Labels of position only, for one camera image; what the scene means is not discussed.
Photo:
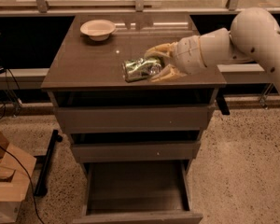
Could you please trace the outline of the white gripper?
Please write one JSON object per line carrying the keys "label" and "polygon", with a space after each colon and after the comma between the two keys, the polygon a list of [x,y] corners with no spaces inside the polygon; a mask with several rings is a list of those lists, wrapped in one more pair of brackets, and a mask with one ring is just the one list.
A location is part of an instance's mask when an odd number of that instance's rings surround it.
{"label": "white gripper", "polygon": [[184,37],[178,42],[164,43],[148,49],[145,54],[148,57],[172,58],[174,65],[165,66],[151,82],[162,82],[184,77],[186,74],[201,73],[205,68],[201,53],[200,38],[197,35]]}

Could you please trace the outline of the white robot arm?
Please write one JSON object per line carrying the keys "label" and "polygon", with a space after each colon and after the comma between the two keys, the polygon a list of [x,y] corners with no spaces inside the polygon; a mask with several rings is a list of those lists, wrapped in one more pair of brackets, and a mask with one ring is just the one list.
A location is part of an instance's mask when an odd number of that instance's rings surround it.
{"label": "white robot arm", "polygon": [[247,8],[231,28],[184,37],[148,49],[144,56],[164,59],[165,68],[154,81],[199,74],[219,64],[258,63],[280,95],[280,26],[260,7]]}

